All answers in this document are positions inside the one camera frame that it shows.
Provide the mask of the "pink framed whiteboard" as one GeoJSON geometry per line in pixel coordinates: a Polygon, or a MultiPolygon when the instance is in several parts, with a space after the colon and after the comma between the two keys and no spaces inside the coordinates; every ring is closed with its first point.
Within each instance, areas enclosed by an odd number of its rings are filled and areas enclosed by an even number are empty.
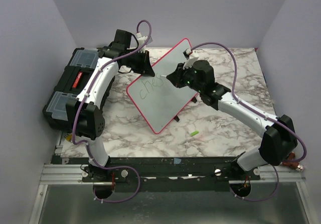
{"type": "Polygon", "coordinates": [[[140,76],[126,89],[126,93],[155,134],[159,134],[178,113],[197,95],[188,88],[175,88],[166,78],[179,63],[185,62],[183,52],[191,47],[184,38],[152,64],[155,77],[140,76]]]}

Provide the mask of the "green marker cap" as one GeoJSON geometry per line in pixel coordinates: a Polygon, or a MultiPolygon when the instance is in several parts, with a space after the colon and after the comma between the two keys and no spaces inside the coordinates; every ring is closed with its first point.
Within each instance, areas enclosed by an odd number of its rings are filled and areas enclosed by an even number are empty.
{"type": "Polygon", "coordinates": [[[194,132],[190,133],[190,136],[193,137],[193,136],[197,135],[198,133],[199,133],[199,131],[194,131],[194,132]]]}

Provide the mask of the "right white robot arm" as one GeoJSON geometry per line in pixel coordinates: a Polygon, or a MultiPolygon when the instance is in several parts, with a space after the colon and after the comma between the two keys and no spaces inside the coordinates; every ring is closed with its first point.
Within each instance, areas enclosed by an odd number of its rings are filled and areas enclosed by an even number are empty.
{"type": "Polygon", "coordinates": [[[287,115],[277,117],[252,105],[243,106],[231,90],[215,81],[214,69],[206,60],[192,67],[178,64],[166,79],[176,88],[189,87],[199,93],[202,102],[215,110],[236,118],[261,138],[261,144],[237,156],[231,163],[231,175],[243,179],[253,168],[270,164],[278,166],[297,147],[293,121],[287,115]]]}

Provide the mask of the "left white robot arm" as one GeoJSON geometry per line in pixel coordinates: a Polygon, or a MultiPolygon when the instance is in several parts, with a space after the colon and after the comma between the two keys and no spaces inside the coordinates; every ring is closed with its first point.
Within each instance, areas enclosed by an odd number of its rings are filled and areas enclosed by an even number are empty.
{"type": "Polygon", "coordinates": [[[66,103],[68,120],[71,123],[71,141],[86,148],[89,164],[94,169],[94,176],[106,181],[111,176],[107,166],[107,154],[101,134],[105,119],[102,113],[108,92],[122,66],[143,76],[154,76],[149,52],[145,49],[151,41],[151,34],[143,36],[140,31],[135,34],[117,30],[114,40],[98,50],[98,60],[93,74],[75,99],[66,103]]]}

